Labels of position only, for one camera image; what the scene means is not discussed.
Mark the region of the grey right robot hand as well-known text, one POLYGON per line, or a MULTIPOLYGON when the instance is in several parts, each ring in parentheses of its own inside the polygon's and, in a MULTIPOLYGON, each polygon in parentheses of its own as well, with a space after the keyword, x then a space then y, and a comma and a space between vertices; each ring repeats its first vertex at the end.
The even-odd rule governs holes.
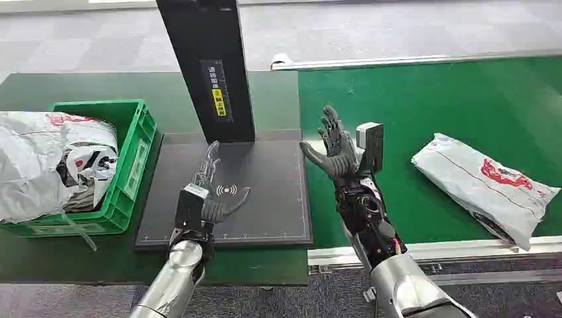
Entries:
POLYGON ((310 143, 301 141, 299 145, 304 156, 333 181, 354 174, 359 161, 350 134, 345 130, 338 113, 332 106, 326 105, 320 120, 324 129, 318 128, 317 133, 323 141, 326 154, 315 150, 310 143))

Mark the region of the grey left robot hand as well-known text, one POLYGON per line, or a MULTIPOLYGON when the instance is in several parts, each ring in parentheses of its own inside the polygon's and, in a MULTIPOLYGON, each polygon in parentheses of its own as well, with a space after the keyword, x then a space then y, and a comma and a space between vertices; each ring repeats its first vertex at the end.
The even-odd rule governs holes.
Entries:
POLYGON ((208 223, 222 223, 230 215, 238 211, 247 200, 251 187, 244 187, 242 190, 242 198, 233 205, 226 205, 223 202, 216 201, 211 196, 211 191, 214 188, 213 182, 217 172, 217 167, 221 161, 219 157, 219 141, 212 142, 201 161, 200 169, 192 178, 192 183, 207 190, 209 194, 204 200, 201 218, 208 223))

